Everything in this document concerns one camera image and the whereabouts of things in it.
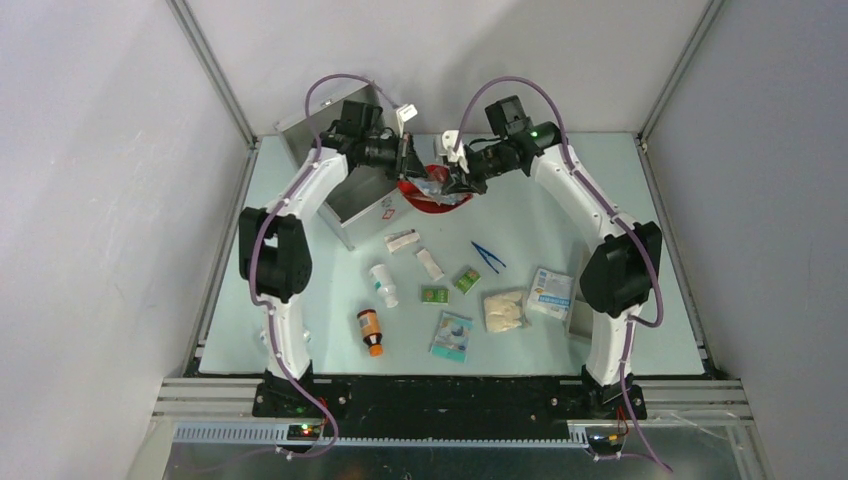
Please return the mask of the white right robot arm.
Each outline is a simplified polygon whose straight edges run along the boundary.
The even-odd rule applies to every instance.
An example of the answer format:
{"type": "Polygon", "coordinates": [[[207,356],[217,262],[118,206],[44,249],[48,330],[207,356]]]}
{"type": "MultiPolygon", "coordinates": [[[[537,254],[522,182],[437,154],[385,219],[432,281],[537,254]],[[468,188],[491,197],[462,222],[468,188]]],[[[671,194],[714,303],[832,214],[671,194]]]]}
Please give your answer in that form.
{"type": "Polygon", "coordinates": [[[473,149],[457,130],[434,141],[448,167],[448,193],[483,195],[488,180],[522,171],[541,185],[577,226],[590,250],[579,291],[591,307],[592,337],[585,371],[594,383],[581,392],[585,411],[606,418],[622,403],[615,385],[631,371],[633,326],[658,287],[663,236],[653,221],[638,222],[615,205],[578,159],[556,122],[534,123],[520,99],[486,108],[495,143],[473,149]]]}

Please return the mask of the blue plastic tweezers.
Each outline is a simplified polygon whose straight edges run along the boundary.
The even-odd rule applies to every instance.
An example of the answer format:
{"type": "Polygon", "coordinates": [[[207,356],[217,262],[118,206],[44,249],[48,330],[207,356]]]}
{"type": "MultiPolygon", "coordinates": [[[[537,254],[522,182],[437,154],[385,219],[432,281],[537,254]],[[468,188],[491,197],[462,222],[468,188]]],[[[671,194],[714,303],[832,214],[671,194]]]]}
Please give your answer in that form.
{"type": "Polygon", "coordinates": [[[476,250],[484,263],[495,273],[500,274],[502,269],[506,268],[506,264],[499,259],[494,253],[487,250],[485,247],[475,241],[471,241],[471,245],[476,250]]]}

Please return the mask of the red first aid pouch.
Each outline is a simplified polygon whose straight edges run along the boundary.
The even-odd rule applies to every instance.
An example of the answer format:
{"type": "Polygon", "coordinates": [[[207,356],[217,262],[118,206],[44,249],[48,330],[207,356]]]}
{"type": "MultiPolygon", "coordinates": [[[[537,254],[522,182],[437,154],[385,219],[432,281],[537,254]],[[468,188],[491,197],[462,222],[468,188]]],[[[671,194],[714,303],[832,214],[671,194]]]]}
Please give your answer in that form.
{"type": "Polygon", "coordinates": [[[442,214],[453,211],[468,203],[472,193],[442,192],[442,187],[450,179],[450,170],[442,165],[426,166],[427,178],[399,180],[397,188],[402,196],[417,210],[428,214],[442,214]]]}

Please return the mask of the clear bandage packet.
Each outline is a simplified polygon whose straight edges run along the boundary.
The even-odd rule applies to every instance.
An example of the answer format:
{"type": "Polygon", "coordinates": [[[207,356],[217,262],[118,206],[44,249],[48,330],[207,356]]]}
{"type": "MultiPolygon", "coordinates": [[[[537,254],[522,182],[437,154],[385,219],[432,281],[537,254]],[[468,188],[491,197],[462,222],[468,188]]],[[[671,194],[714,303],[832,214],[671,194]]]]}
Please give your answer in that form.
{"type": "Polygon", "coordinates": [[[456,206],[470,198],[469,194],[448,194],[443,191],[444,184],[435,177],[407,178],[400,185],[404,194],[412,200],[437,206],[456,206]]]}

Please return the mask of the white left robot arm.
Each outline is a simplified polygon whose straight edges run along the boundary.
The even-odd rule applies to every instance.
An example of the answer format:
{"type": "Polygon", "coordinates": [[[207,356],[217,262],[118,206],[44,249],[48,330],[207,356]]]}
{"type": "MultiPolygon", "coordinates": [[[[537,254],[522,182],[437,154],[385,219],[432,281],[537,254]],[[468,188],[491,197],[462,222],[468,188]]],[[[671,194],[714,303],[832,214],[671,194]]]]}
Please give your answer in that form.
{"type": "Polygon", "coordinates": [[[277,402],[292,416],[316,403],[315,388],[300,378],[309,370],[305,329],[298,301],[312,274],[305,224],[352,172],[369,168],[397,182],[428,172],[406,125],[418,111],[412,104],[393,110],[382,125],[382,108],[345,100],[328,129],[310,130],[313,139],[289,185],[263,208],[244,208],[238,217],[239,272],[254,305],[267,315],[268,371],[288,381],[277,402]]]}

